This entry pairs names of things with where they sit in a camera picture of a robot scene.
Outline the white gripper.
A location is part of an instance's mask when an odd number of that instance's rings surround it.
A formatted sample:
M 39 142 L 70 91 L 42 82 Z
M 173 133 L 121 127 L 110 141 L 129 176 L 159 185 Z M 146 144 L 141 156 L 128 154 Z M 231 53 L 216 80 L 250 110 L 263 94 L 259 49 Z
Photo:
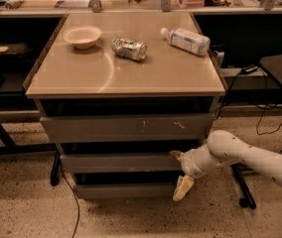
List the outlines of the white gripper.
M 221 158 L 213 155 L 207 145 L 187 152 L 171 151 L 170 154 L 178 161 L 181 160 L 182 171 L 186 176 L 178 177 L 177 185 L 173 194 L 174 201 L 180 201 L 194 185 L 194 179 L 205 176 L 208 172 L 221 164 Z

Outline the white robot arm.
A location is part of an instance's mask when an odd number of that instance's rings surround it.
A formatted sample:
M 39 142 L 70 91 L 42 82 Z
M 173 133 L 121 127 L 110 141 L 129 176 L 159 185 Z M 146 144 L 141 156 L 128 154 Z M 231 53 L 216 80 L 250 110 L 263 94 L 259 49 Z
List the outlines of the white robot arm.
M 206 142 L 186 152 L 171 151 L 181 164 L 183 176 L 178 177 L 173 199 L 185 197 L 195 179 L 205 176 L 215 168 L 242 163 L 282 186 L 282 154 L 251 146 L 235 135 L 215 130 Z

